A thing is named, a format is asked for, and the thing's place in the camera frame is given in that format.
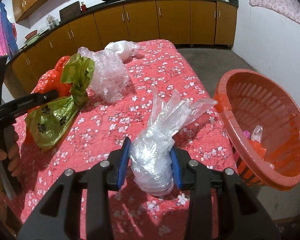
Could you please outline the person left hand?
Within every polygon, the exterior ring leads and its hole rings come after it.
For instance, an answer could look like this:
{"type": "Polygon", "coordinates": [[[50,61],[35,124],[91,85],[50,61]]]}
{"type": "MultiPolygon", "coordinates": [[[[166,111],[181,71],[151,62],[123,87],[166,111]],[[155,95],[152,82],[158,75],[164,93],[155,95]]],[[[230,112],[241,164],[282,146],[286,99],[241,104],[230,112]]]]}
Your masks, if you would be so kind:
{"type": "Polygon", "coordinates": [[[0,129],[0,222],[6,224],[7,205],[5,200],[14,200],[22,190],[18,175],[20,153],[18,136],[13,126],[0,129]]]}

